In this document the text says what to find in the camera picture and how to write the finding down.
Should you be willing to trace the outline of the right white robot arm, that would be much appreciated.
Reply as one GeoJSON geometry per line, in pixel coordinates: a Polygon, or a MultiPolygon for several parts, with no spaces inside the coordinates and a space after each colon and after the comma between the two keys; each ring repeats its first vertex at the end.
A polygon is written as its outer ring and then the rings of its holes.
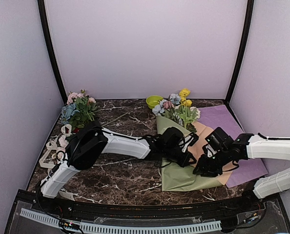
{"type": "MultiPolygon", "coordinates": [[[[242,133],[233,139],[218,127],[206,137],[206,142],[204,153],[193,171],[195,175],[203,177],[222,175],[223,167],[230,162],[238,168],[240,160],[269,158],[290,161],[290,137],[242,133]]],[[[238,200],[238,208],[247,212],[256,205],[257,198],[262,199],[289,189],[290,168],[257,180],[252,193],[246,193],[238,200]]]]}

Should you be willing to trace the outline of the peach and green wrapping paper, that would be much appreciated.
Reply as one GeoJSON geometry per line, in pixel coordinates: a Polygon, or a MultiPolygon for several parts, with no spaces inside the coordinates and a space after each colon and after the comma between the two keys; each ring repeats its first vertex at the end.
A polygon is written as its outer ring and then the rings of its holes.
{"type": "MultiPolygon", "coordinates": [[[[193,125],[199,130],[199,140],[188,150],[196,159],[202,155],[202,146],[206,144],[205,137],[213,131],[212,128],[207,127],[201,123],[195,122],[193,125]]],[[[169,192],[188,192],[200,189],[214,188],[223,186],[227,183],[232,175],[233,164],[229,163],[223,167],[223,174],[217,177],[202,177],[194,175],[194,165],[187,167],[180,167],[177,163],[168,164],[166,159],[163,159],[161,169],[162,173],[162,190],[169,192]]]]}

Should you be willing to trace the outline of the blue fake flower stem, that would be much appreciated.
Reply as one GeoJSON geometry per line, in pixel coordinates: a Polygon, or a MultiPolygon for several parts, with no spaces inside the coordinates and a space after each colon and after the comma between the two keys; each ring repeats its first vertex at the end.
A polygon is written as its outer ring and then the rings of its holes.
{"type": "Polygon", "coordinates": [[[162,99],[152,109],[152,113],[156,116],[166,117],[178,124],[182,123],[182,119],[176,112],[176,107],[179,107],[181,97],[178,94],[171,94],[168,99],[162,99]]]}

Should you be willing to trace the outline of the white and red flower stem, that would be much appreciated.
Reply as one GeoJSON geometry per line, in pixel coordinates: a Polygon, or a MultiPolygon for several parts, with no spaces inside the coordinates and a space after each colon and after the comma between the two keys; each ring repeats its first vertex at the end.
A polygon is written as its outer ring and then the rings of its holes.
{"type": "Polygon", "coordinates": [[[196,127],[193,125],[201,116],[201,111],[197,107],[189,107],[187,109],[186,129],[192,133],[196,133],[196,127]]]}

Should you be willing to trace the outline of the yellow fake flower stem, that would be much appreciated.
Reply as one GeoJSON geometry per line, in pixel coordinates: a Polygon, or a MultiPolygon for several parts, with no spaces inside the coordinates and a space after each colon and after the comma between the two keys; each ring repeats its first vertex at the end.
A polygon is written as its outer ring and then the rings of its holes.
{"type": "Polygon", "coordinates": [[[178,114],[179,114],[179,117],[182,119],[183,127],[185,128],[186,128],[187,109],[191,107],[192,105],[192,101],[187,98],[189,94],[190,94],[190,90],[187,88],[184,88],[179,92],[179,96],[181,100],[180,100],[180,106],[178,108],[178,114]]]}

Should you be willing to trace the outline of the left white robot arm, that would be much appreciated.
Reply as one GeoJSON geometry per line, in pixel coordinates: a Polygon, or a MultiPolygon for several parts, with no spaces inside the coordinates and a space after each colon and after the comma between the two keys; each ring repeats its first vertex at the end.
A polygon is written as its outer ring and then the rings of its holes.
{"type": "Polygon", "coordinates": [[[54,212],[58,208],[55,197],[59,190],[75,174],[91,168],[101,154],[120,154],[153,161],[165,158],[185,167],[197,162],[188,147],[198,139],[195,133],[185,136],[175,127],[154,136],[132,137],[103,128],[98,121],[91,122],[72,136],[60,162],[37,184],[38,204],[46,212],[54,212]]]}

